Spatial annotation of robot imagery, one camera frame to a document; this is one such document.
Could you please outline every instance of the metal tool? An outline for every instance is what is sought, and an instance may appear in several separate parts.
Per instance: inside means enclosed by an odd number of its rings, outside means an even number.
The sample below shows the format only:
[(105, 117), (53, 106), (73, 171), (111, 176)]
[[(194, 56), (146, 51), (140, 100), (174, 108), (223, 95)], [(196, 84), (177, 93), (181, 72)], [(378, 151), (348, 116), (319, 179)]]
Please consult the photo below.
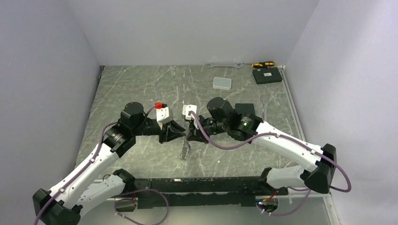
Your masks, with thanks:
[(189, 141), (186, 140), (186, 137), (183, 137), (183, 149), (181, 150), (181, 160), (184, 161), (186, 160), (186, 156), (188, 155), (188, 152), (191, 150), (191, 145), (189, 144)]
[(267, 107), (269, 102), (263, 101), (262, 104), (264, 105), (264, 121), (267, 121)]
[(213, 68), (213, 67), (233, 67), (236, 69), (240, 69), (243, 67), (243, 63), (214, 63), (214, 62), (207, 63), (207, 68)]

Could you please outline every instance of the screwdriver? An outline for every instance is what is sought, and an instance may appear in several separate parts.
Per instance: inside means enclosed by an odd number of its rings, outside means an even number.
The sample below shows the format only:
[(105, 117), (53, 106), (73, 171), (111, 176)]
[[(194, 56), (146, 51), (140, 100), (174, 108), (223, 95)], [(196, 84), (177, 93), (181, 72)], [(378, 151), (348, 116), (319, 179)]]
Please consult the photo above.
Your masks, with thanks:
[(268, 68), (268, 67), (273, 67), (275, 66), (275, 62), (258, 62), (258, 63), (253, 63), (252, 67), (256, 68), (256, 69), (260, 69), (260, 68)]

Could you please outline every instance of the robotic arm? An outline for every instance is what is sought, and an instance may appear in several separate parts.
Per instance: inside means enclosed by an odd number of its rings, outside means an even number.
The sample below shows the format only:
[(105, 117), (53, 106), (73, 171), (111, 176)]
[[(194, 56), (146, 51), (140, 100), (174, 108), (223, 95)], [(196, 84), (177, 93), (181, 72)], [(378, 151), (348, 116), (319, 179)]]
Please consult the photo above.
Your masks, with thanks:
[[(155, 107), (156, 119), (148, 118)], [(173, 120), (171, 109), (161, 103), (146, 114), (140, 103), (128, 103), (118, 122), (110, 125), (114, 126), (102, 131), (100, 144), (65, 179), (48, 191), (40, 189), (33, 195), (35, 223), (40, 218), (46, 225), (76, 225), (85, 213), (107, 198), (135, 190), (135, 178), (123, 169), (100, 184), (92, 182), (136, 143), (136, 136), (157, 135), (164, 143), (185, 135), (185, 129)]]
[[(156, 108), (156, 119), (148, 118)], [(292, 137), (260, 117), (249, 112), (238, 114), (230, 103), (220, 97), (207, 104), (212, 117), (196, 115), (195, 105), (184, 105), (183, 116), (190, 123), (187, 141), (211, 143), (214, 146), (231, 150), (246, 143), (268, 147), (299, 165), (289, 168), (266, 168), (262, 172), (259, 186), (277, 190), (286, 186), (303, 187), (328, 193), (330, 188), (349, 192), (351, 184), (344, 171), (336, 164), (336, 148), (330, 144), (321, 147)], [(144, 113), (140, 103), (128, 103), (122, 110), (120, 119), (109, 130), (102, 130), (101, 140), (90, 155), (65, 179), (48, 191), (39, 189), (33, 196), (36, 212), (35, 224), (41, 219), (46, 225), (76, 225), (80, 218), (106, 199), (128, 193), (138, 187), (135, 178), (123, 169), (116, 170), (108, 179), (92, 184), (99, 174), (122, 157), (135, 143), (136, 136), (157, 135), (159, 142), (169, 142), (185, 136), (185, 129), (173, 120), (173, 113), (166, 104), (156, 103)], [(209, 136), (227, 133), (235, 140), (242, 141), (232, 147), (214, 143)], [(335, 169), (338, 168), (347, 179), (348, 188), (332, 187)]]
[[(207, 109), (212, 117), (205, 119), (196, 115), (195, 105), (184, 106), (183, 117), (190, 122), (187, 141), (212, 142), (224, 150), (235, 149), (245, 143), (270, 148), (299, 165), (282, 169), (266, 168), (261, 175), (265, 185), (274, 189), (307, 186), (319, 193), (329, 192), (336, 169), (333, 165), (333, 162), (336, 162), (335, 147), (330, 144), (321, 147), (299, 140), (249, 112), (238, 114), (231, 104), (221, 97), (210, 100)], [(209, 138), (220, 133), (227, 133), (233, 139), (243, 142), (233, 147), (220, 146)]]

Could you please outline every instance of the marble table surface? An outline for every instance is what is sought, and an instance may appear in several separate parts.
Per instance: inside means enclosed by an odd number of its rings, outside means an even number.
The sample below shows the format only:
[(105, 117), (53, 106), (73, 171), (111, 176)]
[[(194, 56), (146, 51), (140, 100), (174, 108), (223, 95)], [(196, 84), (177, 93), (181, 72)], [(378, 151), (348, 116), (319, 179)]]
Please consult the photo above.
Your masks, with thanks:
[[(232, 80), (231, 90), (213, 89), (213, 78)], [(181, 117), (184, 104), (198, 106), (198, 113), (210, 116), (207, 102), (214, 97), (235, 103), (253, 103), (256, 115), (263, 117), (262, 101), (269, 101), (267, 121), (274, 127), (299, 137), (283, 82), (257, 85), (252, 68), (241, 69), (206, 66), (106, 66), (92, 104), (77, 164), (93, 150), (101, 129), (117, 121), (128, 102), (140, 102), (144, 110), (160, 101), (173, 110), (174, 120), (186, 127)], [(212, 136), (223, 146), (238, 142), (227, 134)], [(297, 165), (280, 154), (246, 144), (235, 150), (221, 150), (210, 144), (191, 142), (185, 161), (180, 159), (181, 138), (159, 144), (157, 136), (138, 136), (137, 143), (108, 167), (98, 178), (123, 168), (136, 178), (236, 177), (259, 176), (264, 168)]]

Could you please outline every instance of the white enclosure panel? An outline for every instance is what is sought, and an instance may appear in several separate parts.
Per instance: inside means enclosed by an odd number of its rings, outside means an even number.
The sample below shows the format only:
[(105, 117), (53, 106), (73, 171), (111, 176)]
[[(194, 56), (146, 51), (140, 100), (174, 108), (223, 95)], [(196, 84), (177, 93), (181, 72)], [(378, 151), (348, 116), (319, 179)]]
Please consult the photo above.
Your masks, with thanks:
[[(286, 65), (307, 140), (337, 148), (352, 180), (343, 225), (398, 221), (398, 1), (321, 0)], [(336, 171), (336, 187), (346, 187)]]
[(101, 65), (285, 64), (319, 0), (67, 0)]
[(100, 67), (63, 0), (0, 4), (0, 224), (74, 167)]

